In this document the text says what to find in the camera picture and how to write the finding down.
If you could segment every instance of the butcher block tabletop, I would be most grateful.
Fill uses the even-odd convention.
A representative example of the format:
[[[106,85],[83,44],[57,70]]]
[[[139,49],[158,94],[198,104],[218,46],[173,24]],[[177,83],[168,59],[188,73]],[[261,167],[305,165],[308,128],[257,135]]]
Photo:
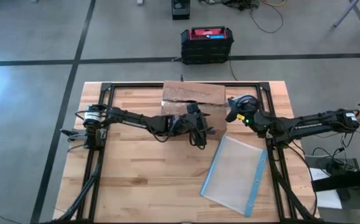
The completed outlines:
[[[285,82],[269,83],[276,115],[292,118]],[[98,103],[101,84],[84,84],[79,110]],[[246,93],[257,96],[253,87],[226,87],[227,98]],[[113,106],[155,116],[161,114],[161,99],[162,88],[115,87]],[[84,129],[81,119],[76,119],[75,128]],[[227,135],[265,150],[264,139],[259,139],[239,120],[227,123]],[[72,146],[81,143],[75,141]],[[208,140],[204,150],[191,146],[188,139],[160,143],[147,130],[112,124],[105,147],[94,222],[278,222],[268,162],[252,215],[248,218],[199,195],[218,143]],[[285,149],[284,153],[291,187],[312,212],[315,195],[306,165],[295,152]],[[63,214],[60,210],[68,209],[80,192],[87,154],[88,150],[81,147],[68,152],[54,218],[60,217]],[[86,199],[85,217],[91,192]],[[283,192],[282,200],[288,214]]]

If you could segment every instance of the cardboard box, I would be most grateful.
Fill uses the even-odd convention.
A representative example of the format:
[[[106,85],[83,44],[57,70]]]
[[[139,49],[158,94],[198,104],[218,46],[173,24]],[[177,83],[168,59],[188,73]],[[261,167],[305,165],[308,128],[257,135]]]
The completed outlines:
[[[165,81],[163,85],[161,114],[185,114],[188,101],[198,102],[206,117],[209,127],[213,127],[215,134],[208,135],[208,139],[221,140],[227,130],[225,122],[225,86],[208,85],[189,82]]]

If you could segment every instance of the clear plastic folder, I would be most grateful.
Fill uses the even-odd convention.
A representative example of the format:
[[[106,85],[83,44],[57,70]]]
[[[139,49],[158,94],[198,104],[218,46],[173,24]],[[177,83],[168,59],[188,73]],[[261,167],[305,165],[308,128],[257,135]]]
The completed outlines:
[[[266,150],[224,135],[200,195],[249,217],[266,160]]]

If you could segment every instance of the white paper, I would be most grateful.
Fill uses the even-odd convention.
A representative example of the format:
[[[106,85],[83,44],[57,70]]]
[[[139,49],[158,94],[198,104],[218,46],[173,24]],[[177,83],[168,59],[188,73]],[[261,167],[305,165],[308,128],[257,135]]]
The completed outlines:
[[[320,180],[329,177],[321,169],[310,168],[313,180]],[[322,208],[342,209],[341,199],[336,190],[325,190],[317,192],[317,206]]]

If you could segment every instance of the gray concrete floor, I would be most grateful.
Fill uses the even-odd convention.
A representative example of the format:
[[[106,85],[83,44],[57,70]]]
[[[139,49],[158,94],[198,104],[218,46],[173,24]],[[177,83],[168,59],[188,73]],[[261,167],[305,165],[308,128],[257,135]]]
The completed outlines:
[[[90,1],[0,0],[0,61],[73,59]],[[347,0],[288,0],[278,10],[284,26],[276,34],[258,30],[249,12],[192,1],[191,20],[172,21],[170,2],[97,0],[83,59],[176,57],[179,34],[195,26],[227,26],[234,32],[232,55],[360,53],[360,21],[354,12],[336,29],[332,23]],[[279,20],[261,4],[255,17],[266,29]],[[165,38],[157,34],[165,32]],[[239,80],[285,80],[296,115],[355,108],[360,99],[360,58],[248,60],[232,62]],[[71,65],[0,67],[0,215],[28,223]],[[186,66],[179,62],[80,65],[64,128],[71,128],[84,82],[232,80],[228,63]],[[305,138],[307,154],[317,147],[332,152],[339,136]],[[54,211],[64,168],[65,138],[60,140],[42,221]],[[347,149],[360,164],[360,134]],[[360,223],[360,210],[320,209],[327,221]]]

